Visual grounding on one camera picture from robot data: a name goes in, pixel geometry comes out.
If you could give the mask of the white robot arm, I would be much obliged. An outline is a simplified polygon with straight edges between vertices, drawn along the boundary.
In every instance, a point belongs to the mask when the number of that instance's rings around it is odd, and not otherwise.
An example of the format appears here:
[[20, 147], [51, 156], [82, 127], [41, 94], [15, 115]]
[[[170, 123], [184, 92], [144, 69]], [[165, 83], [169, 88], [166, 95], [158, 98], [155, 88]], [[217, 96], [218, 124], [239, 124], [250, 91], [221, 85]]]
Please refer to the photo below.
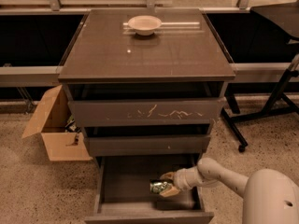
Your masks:
[[161, 192], [164, 197], [221, 182], [243, 199], [242, 224], [299, 224], [299, 187], [276, 170], [262, 169], [246, 177], [202, 158], [192, 168], [168, 172], [161, 179], [169, 183]]

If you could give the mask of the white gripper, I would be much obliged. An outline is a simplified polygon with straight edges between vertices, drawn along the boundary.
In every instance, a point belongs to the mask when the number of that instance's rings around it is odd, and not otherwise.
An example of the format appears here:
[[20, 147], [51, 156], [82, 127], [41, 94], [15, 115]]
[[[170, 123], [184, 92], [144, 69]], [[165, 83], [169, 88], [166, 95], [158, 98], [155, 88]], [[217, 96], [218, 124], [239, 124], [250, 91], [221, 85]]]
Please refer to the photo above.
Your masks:
[[163, 197], [171, 197], [178, 195], [181, 191], [187, 191], [191, 189], [191, 186], [187, 182], [186, 169], [180, 169], [174, 172], [168, 172], [160, 176], [161, 180], [174, 180], [173, 183], [163, 182], [163, 188], [160, 191], [160, 195]]

